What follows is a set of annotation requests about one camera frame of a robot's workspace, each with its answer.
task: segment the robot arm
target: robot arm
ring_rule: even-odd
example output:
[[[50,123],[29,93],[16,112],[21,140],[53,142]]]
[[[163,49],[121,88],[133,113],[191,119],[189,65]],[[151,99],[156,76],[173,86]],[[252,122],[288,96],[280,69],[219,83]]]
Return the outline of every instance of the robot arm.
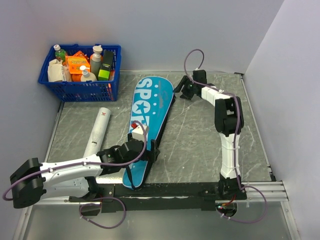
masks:
[[[194,95],[197,95],[214,106],[214,125],[220,135],[222,147],[222,167],[220,170],[218,190],[222,196],[234,195],[239,191],[235,166],[238,177],[241,180],[238,161],[240,132],[244,126],[241,100],[239,97],[236,97],[240,109],[240,127],[236,133],[238,116],[233,97],[223,94],[223,91],[215,88],[213,84],[207,84],[207,75],[204,70],[193,71],[193,79],[203,85],[193,83],[188,76],[185,75],[174,92],[179,93],[182,91],[180,97],[187,100],[191,100]]]
[[[145,134],[149,128],[143,125]],[[63,161],[39,163],[37,158],[27,160],[10,177],[11,184],[19,183],[12,188],[13,206],[25,208],[37,203],[40,199],[74,196],[93,199],[99,187],[96,177],[112,174],[134,161],[140,154],[141,158],[155,162],[159,150],[144,151],[144,137],[140,126],[128,135],[123,145],[104,149],[87,157]],[[25,180],[23,177],[35,174]]]

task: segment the white tube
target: white tube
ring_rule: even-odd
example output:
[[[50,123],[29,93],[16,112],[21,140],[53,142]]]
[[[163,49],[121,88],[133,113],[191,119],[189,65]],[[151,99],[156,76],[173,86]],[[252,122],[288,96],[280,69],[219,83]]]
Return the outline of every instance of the white tube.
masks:
[[[83,154],[84,158],[92,154],[96,154],[100,151],[110,115],[111,111],[108,108],[101,107],[99,109],[98,115],[96,116],[88,143]]]

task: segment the orange box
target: orange box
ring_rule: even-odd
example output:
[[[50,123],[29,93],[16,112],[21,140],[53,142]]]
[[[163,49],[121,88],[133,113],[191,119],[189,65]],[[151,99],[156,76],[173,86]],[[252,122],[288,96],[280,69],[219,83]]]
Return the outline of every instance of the orange box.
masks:
[[[77,51],[75,54],[73,54],[74,57],[85,57],[85,59],[89,62],[89,58],[87,55],[85,55],[82,51]]]
[[[65,61],[71,74],[82,74],[80,70],[82,65],[90,69],[90,64],[84,56],[66,56]]]

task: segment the gray bottle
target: gray bottle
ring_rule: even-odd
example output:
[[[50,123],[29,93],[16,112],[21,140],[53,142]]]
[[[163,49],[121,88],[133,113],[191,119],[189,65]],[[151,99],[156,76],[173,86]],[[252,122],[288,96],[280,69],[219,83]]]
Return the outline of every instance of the gray bottle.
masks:
[[[94,46],[93,47],[93,52],[91,58],[90,58],[90,68],[91,68],[91,73],[93,73],[98,79],[99,71],[100,71],[100,66],[101,66],[101,53],[103,49],[101,45],[99,46]]]

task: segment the blue skateboard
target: blue skateboard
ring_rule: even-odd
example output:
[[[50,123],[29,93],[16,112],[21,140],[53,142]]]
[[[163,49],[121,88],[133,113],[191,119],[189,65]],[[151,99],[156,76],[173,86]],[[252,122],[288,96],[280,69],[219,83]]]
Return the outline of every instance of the blue skateboard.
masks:
[[[154,151],[160,144],[171,106],[175,102],[174,87],[170,81],[159,76],[148,76],[135,86],[131,107],[129,135],[133,121],[149,126],[146,150]],[[133,190],[142,188],[153,161],[140,159],[125,168],[122,184]]]

